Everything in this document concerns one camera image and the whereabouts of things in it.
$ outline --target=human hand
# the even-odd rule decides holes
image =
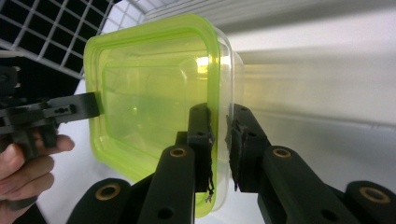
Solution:
[[[30,208],[13,211],[7,201],[38,196],[52,186],[54,177],[50,171],[54,161],[50,155],[74,147],[74,142],[66,135],[58,135],[57,147],[53,148],[45,148],[38,133],[34,133],[34,136],[39,157],[25,162],[22,149],[17,144],[10,144],[0,153],[0,224],[14,222]]]

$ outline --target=fingernail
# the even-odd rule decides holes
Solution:
[[[12,161],[15,158],[15,156],[17,155],[16,148],[12,144],[7,147],[5,152],[6,152],[6,155],[5,155],[4,159],[6,161]]]

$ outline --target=wire rack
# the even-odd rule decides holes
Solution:
[[[1,0],[0,48],[23,53],[82,79],[83,51],[95,35],[135,26],[154,8],[175,0]]]

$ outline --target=plastic container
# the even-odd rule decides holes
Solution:
[[[84,69],[87,91],[97,93],[102,112],[90,119],[96,158],[137,182],[155,171],[177,132],[187,131],[190,108],[207,103],[219,207],[229,176],[224,139],[233,111],[235,58],[242,64],[221,31],[191,14],[91,38]],[[197,217],[214,207],[207,196],[196,194]]]

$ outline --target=lime green plastic lid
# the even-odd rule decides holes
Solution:
[[[226,191],[227,184],[216,183],[220,170],[228,176],[228,168],[218,163],[219,148],[226,150],[219,130],[226,128],[232,111],[233,55],[219,34],[205,19],[187,14],[88,41],[87,91],[96,92],[102,112],[90,119],[92,150],[99,161],[134,182],[151,175],[177,132],[187,131],[190,108],[207,103],[217,140],[212,148],[215,196]],[[213,208],[207,196],[196,194],[197,217]]]

